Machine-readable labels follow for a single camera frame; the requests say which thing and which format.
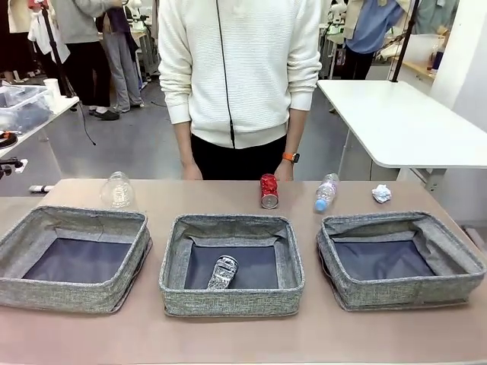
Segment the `person's right hand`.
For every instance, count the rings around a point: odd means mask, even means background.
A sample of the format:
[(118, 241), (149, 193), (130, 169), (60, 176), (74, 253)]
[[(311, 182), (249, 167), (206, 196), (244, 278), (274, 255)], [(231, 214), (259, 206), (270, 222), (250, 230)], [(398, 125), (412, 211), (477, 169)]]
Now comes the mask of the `person's right hand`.
[(195, 162), (184, 163), (182, 168), (182, 176), (185, 180), (203, 180), (202, 173)]

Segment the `person's left hand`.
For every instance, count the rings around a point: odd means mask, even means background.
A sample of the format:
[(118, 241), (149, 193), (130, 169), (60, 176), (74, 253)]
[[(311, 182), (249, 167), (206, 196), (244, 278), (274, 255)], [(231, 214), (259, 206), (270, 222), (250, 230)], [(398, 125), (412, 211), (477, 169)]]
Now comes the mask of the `person's left hand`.
[(294, 180), (294, 164), (289, 160), (282, 160), (274, 172), (274, 176), (279, 181)]

